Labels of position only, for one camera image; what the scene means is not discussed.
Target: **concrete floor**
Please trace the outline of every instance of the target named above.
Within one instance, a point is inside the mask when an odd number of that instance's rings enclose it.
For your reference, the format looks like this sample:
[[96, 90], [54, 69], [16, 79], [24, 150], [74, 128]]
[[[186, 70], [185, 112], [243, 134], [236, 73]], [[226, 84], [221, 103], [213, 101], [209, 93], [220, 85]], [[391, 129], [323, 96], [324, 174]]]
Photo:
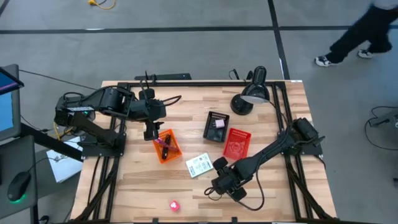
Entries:
[[[348, 26], [370, 0], [274, 0], [280, 26]], [[110, 11], [83, 0], [10, 0], [0, 16], [2, 30], [94, 29], [189, 26], [271, 26], [264, 0], [118, 0]], [[338, 217], [359, 222], [398, 220], [398, 152], [372, 147], [363, 126], [375, 106], [396, 106], [398, 52], [362, 60], [353, 52], [338, 67], [320, 68], [313, 58], [327, 53], [343, 30], [281, 31], [291, 79], [303, 80], [315, 127], [323, 143], [326, 171]], [[398, 43], [398, 30], [391, 31]], [[272, 30], [223, 32], [153, 32], [111, 34], [0, 35], [0, 64], [70, 82], [98, 87], [103, 80], [132, 80], [149, 73], [191, 73], [194, 79], [228, 79], [235, 68], [242, 77], [257, 65], [269, 79], [283, 79]], [[52, 127], [53, 107], [66, 91], [84, 88], [20, 73], [21, 111], [40, 128]], [[398, 147], [387, 126], [369, 130], [383, 146]], [[78, 178], [64, 190], [39, 200], [39, 213], [61, 222], [73, 203]], [[28, 212], [0, 220], [27, 223]]]

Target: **computer monitor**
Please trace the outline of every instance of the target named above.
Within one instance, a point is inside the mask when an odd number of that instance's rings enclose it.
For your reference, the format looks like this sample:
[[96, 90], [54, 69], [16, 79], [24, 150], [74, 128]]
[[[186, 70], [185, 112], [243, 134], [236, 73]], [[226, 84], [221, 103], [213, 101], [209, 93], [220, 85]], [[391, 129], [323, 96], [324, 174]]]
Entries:
[[[18, 65], [9, 65], [2, 67], [0, 72], [5, 72], [12, 76], [11, 80], [17, 80]], [[0, 78], [0, 88], [3, 83], [7, 83], [7, 78]], [[0, 141], [18, 136], [21, 132], [21, 111], [19, 105], [19, 90], [0, 95]]]
[[0, 95], [17, 90], [23, 86], [24, 84], [18, 78], [0, 68]]

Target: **wooden tabletop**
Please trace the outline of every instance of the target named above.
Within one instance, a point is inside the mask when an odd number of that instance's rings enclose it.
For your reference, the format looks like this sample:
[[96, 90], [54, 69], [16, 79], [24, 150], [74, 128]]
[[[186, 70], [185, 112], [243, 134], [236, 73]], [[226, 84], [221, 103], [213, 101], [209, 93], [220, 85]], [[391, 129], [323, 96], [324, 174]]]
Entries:
[[[106, 81], [103, 82], [103, 86], [117, 85], [117, 82]], [[306, 117], [311, 121], [303, 83], [287, 81], [286, 86], [293, 119]], [[211, 170], [191, 178], [185, 164], [185, 161], [205, 152], [212, 161], [223, 154], [224, 143], [208, 141], [202, 137], [209, 111], [230, 115], [228, 128], [252, 134], [248, 156], [265, 148], [275, 141], [276, 133], [279, 131], [272, 105], [255, 105], [250, 114], [239, 116], [231, 111], [229, 102], [235, 94], [242, 92], [241, 86], [154, 89], [156, 98], [160, 100], [182, 95], [178, 103], [167, 107], [167, 117], [160, 119], [165, 122], [160, 131], [173, 129], [183, 155], [169, 163], [160, 164], [153, 143], [143, 140], [144, 125], [127, 122], [127, 143], [125, 154], [120, 160], [111, 222], [151, 222], [153, 218], [159, 218], [160, 222], [230, 222], [231, 217], [237, 217], [242, 222], [294, 221], [285, 161], [282, 156], [275, 156], [261, 166], [259, 180], [266, 201], [264, 207], [257, 212], [251, 212], [238, 205], [227, 195], [219, 201], [208, 199], [203, 191], [211, 187], [210, 180], [217, 176], [216, 171]], [[280, 91], [278, 94], [283, 109], [282, 94]], [[110, 117], [97, 114], [96, 123], [101, 127], [109, 128], [109, 121]], [[309, 191], [327, 213], [335, 216], [323, 164], [313, 156], [302, 156], [302, 160]], [[77, 217], [86, 207], [95, 162], [96, 158], [84, 161], [71, 218]], [[98, 186], [100, 169], [101, 166], [98, 166], [93, 194]], [[250, 207], [257, 207], [261, 203], [257, 182], [252, 180], [244, 187], [248, 196], [242, 201]], [[297, 192], [302, 205], [301, 193], [299, 190]], [[169, 209], [169, 203], [173, 200], [180, 204], [178, 212]], [[105, 203], [101, 205], [100, 218], [104, 217], [104, 208]], [[305, 217], [304, 206], [300, 206], [300, 209]]]

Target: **computer mouse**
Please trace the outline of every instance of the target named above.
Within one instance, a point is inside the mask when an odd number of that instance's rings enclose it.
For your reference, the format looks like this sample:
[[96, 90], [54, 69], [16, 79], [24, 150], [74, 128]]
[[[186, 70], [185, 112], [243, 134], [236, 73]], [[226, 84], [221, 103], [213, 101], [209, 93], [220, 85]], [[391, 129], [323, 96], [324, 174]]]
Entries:
[[29, 185], [29, 181], [30, 173], [18, 173], [8, 186], [8, 199], [12, 202], [19, 200], [25, 194], [26, 188]]

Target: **monitor screen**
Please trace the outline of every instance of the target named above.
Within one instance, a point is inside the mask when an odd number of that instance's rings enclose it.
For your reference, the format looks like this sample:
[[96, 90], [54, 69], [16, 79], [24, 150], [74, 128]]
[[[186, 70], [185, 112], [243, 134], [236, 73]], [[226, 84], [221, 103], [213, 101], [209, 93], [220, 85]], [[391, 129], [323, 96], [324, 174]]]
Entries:
[[12, 98], [11, 93], [0, 95], [0, 131], [14, 127], [12, 122]]
[[7, 75], [3, 74], [0, 71], [0, 91], [4, 91], [6, 89], [13, 89], [15, 86], [18, 86], [19, 83], [15, 82], [12, 78], [8, 77]]

